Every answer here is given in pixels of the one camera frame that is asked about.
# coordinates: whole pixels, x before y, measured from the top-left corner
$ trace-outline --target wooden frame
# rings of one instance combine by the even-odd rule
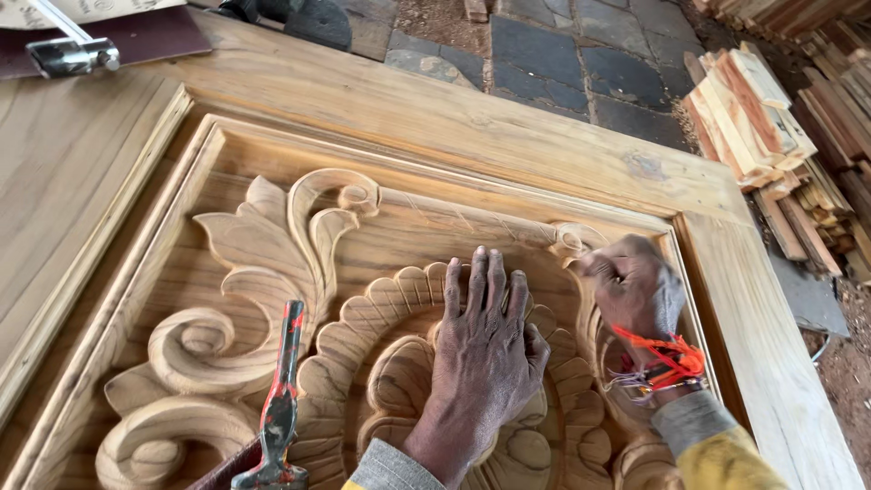
[[[193,15],[215,43],[212,55],[138,69],[180,80],[194,112],[331,133],[377,153],[383,149],[425,162],[430,172],[448,171],[519,192],[531,187],[556,201],[593,201],[600,203],[591,205],[595,208],[630,210],[639,218],[648,214],[664,220],[666,230],[671,221],[674,228],[667,233],[679,244],[673,253],[683,256],[726,405],[791,487],[862,488],[727,167],[281,34]],[[169,150],[158,178],[172,170],[173,151],[178,148]],[[165,187],[178,183],[169,179]],[[152,199],[138,206],[169,204]],[[124,239],[131,243],[139,226],[125,225],[130,227],[120,230],[113,245],[117,251],[110,249],[91,280],[96,296],[116,295],[105,290],[107,284],[124,281],[109,278],[136,272],[111,266],[113,260],[131,263],[120,260],[126,255]],[[144,253],[135,243],[128,249]],[[13,419],[4,433],[11,443],[4,450],[14,460],[4,488],[29,487],[51,469],[46,443],[57,416],[90,383],[78,377],[75,366],[89,362],[88,343],[109,332],[81,326],[105,322],[115,305],[104,306],[109,310],[73,311],[49,351],[50,362],[28,388],[17,415],[32,413],[26,423]]]

